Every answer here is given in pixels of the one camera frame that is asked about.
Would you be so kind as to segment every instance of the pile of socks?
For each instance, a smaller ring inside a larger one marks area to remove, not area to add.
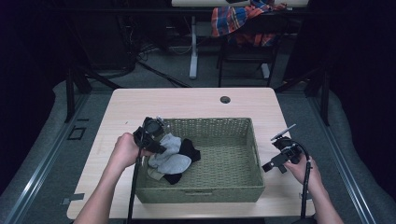
[[[171,185],[176,184],[192,162],[201,159],[201,152],[194,148],[192,141],[165,135],[160,141],[166,150],[162,154],[155,154],[148,160],[148,175],[156,180],[166,179]]]

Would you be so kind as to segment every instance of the green woven basket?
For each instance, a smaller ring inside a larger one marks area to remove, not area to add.
[[[175,185],[148,175],[145,158],[136,183],[142,203],[257,202],[264,190],[251,119],[165,119],[171,133],[189,138],[201,159]]]

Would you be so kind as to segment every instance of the chair backrest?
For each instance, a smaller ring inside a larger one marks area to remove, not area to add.
[[[256,16],[237,30],[237,33],[245,34],[281,34],[283,35],[289,26],[287,17],[275,12],[263,13]]]

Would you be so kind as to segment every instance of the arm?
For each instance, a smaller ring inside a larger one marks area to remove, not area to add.
[[[332,205],[329,193],[323,186],[317,164],[312,158],[311,161],[312,169],[309,176],[308,190],[312,195],[312,200],[316,210],[315,218],[317,222],[319,224],[344,223]],[[293,164],[288,161],[284,165],[293,173],[294,177],[296,177],[300,183],[304,182],[306,165],[305,155],[301,156],[300,162],[298,164]]]
[[[138,150],[139,147],[134,142],[134,136],[130,133],[125,133],[118,138],[96,189],[81,209],[74,223],[96,224],[108,222],[117,182],[125,168],[135,163]],[[151,155],[151,153],[146,150],[142,151],[142,156],[148,155]]]

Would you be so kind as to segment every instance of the hand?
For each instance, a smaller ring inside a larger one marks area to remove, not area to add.
[[[318,166],[314,159],[310,157],[311,160],[311,171],[309,175],[309,182],[308,182],[308,190],[312,191],[318,189],[323,186],[321,182],[321,175],[318,169]],[[291,161],[285,162],[285,167],[288,168],[294,177],[303,184],[304,177],[305,177],[305,168],[306,168],[306,157],[304,154],[300,155],[300,162],[298,164],[293,164]]]
[[[120,171],[123,171],[136,162],[138,152],[139,147],[134,142],[134,136],[131,133],[124,133],[117,139],[108,164],[114,165]],[[152,154],[152,152],[143,149],[141,156],[150,156]]]

